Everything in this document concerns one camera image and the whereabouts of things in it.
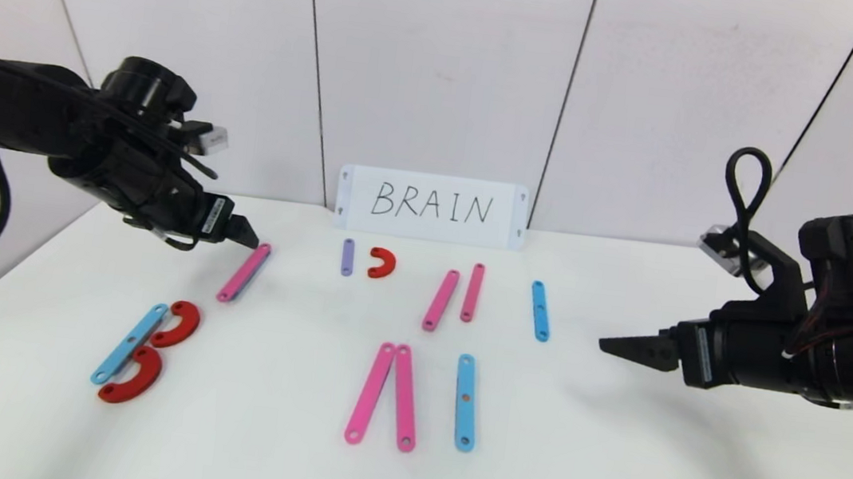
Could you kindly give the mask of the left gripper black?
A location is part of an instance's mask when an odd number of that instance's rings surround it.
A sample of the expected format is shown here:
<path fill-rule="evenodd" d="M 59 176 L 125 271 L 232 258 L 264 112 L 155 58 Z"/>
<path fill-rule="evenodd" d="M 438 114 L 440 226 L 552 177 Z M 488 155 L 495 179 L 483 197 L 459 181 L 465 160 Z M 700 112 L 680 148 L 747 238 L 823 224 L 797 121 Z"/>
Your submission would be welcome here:
<path fill-rule="evenodd" d="M 231 214 L 232 208 L 227 196 L 205 192 L 195 177 L 172 159 L 160 186 L 138 207 L 136 225 L 165 239 L 217 243 L 223 239 L 227 221 L 225 240 L 256 249 L 260 239 L 249 220 Z"/>

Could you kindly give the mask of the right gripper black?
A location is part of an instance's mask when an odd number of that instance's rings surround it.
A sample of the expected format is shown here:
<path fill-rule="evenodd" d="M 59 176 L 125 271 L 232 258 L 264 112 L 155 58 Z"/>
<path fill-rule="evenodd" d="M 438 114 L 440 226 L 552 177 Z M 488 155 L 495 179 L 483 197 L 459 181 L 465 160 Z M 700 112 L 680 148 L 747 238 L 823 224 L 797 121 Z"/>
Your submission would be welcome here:
<path fill-rule="evenodd" d="M 600 337 L 598 347 L 662 372 L 681 364 L 683 382 L 703 390 L 732 385 L 789 394 L 793 370 L 781 356 L 788 328 L 787 323 L 713 310 L 707 319 L 682 321 L 658 335 Z"/>

